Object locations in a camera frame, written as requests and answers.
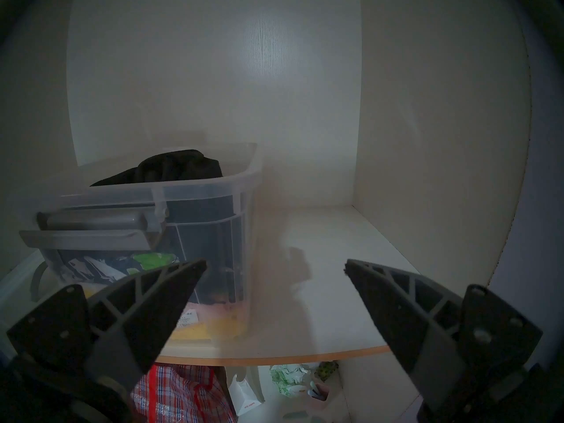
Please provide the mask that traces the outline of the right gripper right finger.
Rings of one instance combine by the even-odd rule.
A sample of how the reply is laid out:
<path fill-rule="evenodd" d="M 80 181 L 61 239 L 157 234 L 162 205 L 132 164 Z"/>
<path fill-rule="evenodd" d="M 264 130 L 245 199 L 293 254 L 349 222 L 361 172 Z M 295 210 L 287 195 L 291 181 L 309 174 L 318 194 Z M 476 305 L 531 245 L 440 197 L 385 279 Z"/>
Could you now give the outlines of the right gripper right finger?
<path fill-rule="evenodd" d="M 344 272 L 424 409 L 484 409 L 523 382 L 543 332 L 485 286 L 460 297 L 423 275 L 352 259 Z"/>

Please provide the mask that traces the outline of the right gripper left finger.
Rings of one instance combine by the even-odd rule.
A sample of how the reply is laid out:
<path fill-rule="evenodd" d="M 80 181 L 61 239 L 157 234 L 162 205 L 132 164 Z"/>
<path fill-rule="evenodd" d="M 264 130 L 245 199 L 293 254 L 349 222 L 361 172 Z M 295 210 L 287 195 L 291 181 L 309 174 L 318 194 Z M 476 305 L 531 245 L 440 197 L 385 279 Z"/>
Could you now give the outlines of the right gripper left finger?
<path fill-rule="evenodd" d="M 165 346 L 205 260 L 174 263 L 122 278 L 91 297 L 71 284 L 7 332 L 16 350 L 10 367 L 39 382 L 78 386 L 109 381 L 132 391 Z"/>

